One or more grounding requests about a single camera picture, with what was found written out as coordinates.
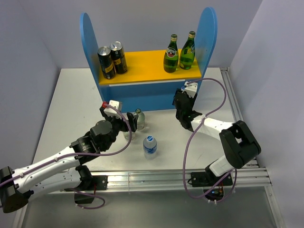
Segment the clear Chang bottle front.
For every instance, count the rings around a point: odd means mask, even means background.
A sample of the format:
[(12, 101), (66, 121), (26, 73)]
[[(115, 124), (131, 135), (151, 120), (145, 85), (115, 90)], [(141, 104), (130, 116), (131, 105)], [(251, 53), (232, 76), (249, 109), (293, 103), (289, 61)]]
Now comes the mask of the clear Chang bottle front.
[(130, 131), (127, 131), (127, 132), (123, 132), (123, 136), (124, 136), (124, 138), (125, 138), (125, 140), (134, 140), (135, 139), (135, 137), (136, 137), (136, 134), (135, 134), (135, 132), (130, 132)]

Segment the clear chang bottle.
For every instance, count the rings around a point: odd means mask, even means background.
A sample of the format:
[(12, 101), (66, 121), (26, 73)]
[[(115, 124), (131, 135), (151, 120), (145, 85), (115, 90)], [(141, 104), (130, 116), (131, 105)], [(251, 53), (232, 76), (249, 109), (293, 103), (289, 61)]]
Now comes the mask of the clear chang bottle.
[(144, 113), (141, 111), (141, 109), (137, 108), (135, 110), (134, 115), (138, 116), (137, 129), (138, 130), (143, 130), (145, 128), (145, 115), (144, 115)]
[(135, 139), (135, 137), (136, 137), (136, 134), (135, 134), (135, 132), (130, 132), (130, 131), (127, 131), (127, 132), (123, 132), (123, 136), (124, 136), (124, 138), (125, 138), (125, 140), (134, 140)]

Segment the water bottle blue label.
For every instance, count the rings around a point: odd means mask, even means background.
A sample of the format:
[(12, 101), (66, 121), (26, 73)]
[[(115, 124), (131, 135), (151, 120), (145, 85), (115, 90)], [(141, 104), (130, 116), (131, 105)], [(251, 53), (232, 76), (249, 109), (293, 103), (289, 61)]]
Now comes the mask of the water bottle blue label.
[(148, 135), (143, 141), (143, 151), (146, 159), (154, 159), (157, 151), (157, 141), (152, 135)]

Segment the green Perrier bottle red label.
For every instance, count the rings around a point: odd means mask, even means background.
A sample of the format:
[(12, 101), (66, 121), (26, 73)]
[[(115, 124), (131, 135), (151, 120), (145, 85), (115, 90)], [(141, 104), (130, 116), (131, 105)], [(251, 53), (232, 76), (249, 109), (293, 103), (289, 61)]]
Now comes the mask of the green Perrier bottle red label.
[(167, 50), (163, 59), (163, 68), (167, 73), (173, 73), (176, 71), (179, 61), (179, 51), (177, 48), (177, 35), (171, 35), (171, 41), (167, 47)]

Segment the green Perrier bottle yellow label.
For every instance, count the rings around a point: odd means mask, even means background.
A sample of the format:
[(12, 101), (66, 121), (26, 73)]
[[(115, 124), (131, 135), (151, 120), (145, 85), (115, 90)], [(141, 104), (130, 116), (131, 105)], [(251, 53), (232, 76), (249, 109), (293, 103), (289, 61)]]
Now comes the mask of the green Perrier bottle yellow label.
[(194, 31), (190, 31), (188, 35), (188, 39), (183, 46), (180, 53), (180, 68), (184, 70), (191, 69), (192, 64), (195, 58), (195, 38), (196, 33)]

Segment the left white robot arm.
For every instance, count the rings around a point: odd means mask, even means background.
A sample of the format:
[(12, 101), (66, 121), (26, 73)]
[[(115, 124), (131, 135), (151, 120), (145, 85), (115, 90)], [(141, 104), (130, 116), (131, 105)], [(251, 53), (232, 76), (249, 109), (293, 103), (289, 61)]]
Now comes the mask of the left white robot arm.
[(80, 193), (92, 186), (93, 176), (86, 163), (106, 153), (119, 132), (132, 134), (137, 130), (138, 115), (106, 104), (100, 108), (104, 117), (84, 136), (62, 151), (32, 165), (0, 170), (0, 202), (4, 213), (15, 212), (40, 195), (57, 190)]

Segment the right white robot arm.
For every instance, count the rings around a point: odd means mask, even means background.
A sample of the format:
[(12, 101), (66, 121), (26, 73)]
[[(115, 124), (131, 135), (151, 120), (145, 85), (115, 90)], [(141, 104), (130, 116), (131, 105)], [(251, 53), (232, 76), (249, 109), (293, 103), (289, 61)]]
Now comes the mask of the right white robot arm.
[(206, 187), (218, 184), (228, 171), (245, 166), (261, 153), (261, 147), (245, 122), (223, 122), (194, 111), (196, 97), (197, 94), (189, 96), (185, 90), (177, 89), (173, 104), (184, 129), (211, 136), (223, 147), (223, 156), (208, 165), (199, 177), (191, 175), (193, 187)]

